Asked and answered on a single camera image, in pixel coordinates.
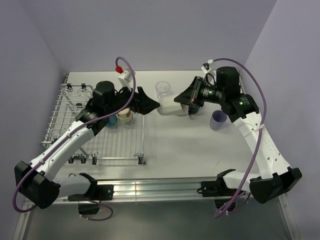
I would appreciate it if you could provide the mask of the cream tumbler with brown band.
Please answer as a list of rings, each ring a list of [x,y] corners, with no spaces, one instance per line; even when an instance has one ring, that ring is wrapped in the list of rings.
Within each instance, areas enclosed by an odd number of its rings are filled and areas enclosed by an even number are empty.
[[[122,124],[129,123],[132,119],[132,112],[129,108],[125,108],[124,110],[117,113],[118,121]]]

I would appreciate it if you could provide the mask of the white ceramic mug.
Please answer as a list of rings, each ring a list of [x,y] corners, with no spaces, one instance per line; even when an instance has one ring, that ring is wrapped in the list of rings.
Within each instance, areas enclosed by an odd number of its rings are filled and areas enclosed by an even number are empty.
[[[156,110],[161,116],[178,116],[183,117],[188,115],[188,106],[179,102],[175,102],[174,99],[178,95],[165,96],[159,100],[160,107]]]

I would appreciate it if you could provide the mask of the blue floral mug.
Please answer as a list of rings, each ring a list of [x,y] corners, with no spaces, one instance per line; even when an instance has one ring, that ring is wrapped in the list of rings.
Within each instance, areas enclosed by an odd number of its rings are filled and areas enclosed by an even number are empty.
[[[118,123],[118,118],[116,115],[112,115],[109,117],[109,122],[106,125],[107,128],[113,128]]]

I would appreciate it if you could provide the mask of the dark green mug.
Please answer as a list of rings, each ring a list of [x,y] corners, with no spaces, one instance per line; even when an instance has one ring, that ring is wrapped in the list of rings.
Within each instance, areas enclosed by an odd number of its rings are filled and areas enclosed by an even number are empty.
[[[191,106],[189,105],[188,106],[188,115],[191,116],[191,115],[195,115],[197,114],[203,107],[200,106],[200,107],[197,107],[197,106]]]

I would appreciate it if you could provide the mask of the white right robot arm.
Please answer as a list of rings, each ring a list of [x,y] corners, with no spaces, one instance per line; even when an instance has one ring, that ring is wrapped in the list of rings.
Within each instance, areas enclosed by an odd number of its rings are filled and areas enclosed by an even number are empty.
[[[227,195],[233,189],[241,188],[241,192],[251,193],[257,202],[264,204],[289,192],[302,178],[300,169],[291,167],[275,146],[253,97],[241,91],[240,75],[235,67],[219,67],[214,85],[208,84],[204,77],[196,76],[174,101],[194,108],[203,107],[205,103],[220,105],[252,152],[259,173],[235,169],[219,173],[216,189],[220,194]]]

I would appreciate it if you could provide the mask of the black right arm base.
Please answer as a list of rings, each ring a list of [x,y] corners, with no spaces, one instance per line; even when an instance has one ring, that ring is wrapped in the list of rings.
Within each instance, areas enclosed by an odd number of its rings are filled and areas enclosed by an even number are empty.
[[[214,198],[214,204],[217,209],[232,199],[236,193],[236,189],[228,188],[223,180],[216,179],[211,181],[202,181],[197,193],[204,198]]]

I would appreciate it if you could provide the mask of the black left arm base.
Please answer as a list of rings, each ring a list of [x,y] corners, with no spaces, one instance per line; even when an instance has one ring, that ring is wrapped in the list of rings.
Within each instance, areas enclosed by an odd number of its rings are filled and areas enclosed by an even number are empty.
[[[109,210],[110,214],[107,219],[110,219],[114,210],[104,203],[111,201],[114,195],[114,186],[112,184],[98,184],[85,194],[73,194],[67,197],[69,202],[79,202],[78,213],[83,218],[91,219],[92,221],[102,221],[102,218],[95,219],[91,216],[96,215],[100,210]]]

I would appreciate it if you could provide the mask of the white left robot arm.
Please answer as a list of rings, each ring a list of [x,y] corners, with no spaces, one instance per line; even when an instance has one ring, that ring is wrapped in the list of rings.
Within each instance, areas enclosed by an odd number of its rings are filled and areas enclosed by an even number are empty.
[[[40,209],[49,207],[61,197],[81,195],[86,200],[95,198],[98,182],[89,174],[57,178],[57,173],[80,147],[106,127],[111,116],[125,109],[147,115],[159,107],[160,104],[148,97],[140,86],[123,87],[116,91],[110,81],[97,83],[86,106],[65,133],[38,157],[29,163],[20,161],[14,167],[14,209],[23,212],[16,203],[18,194],[25,196]]]

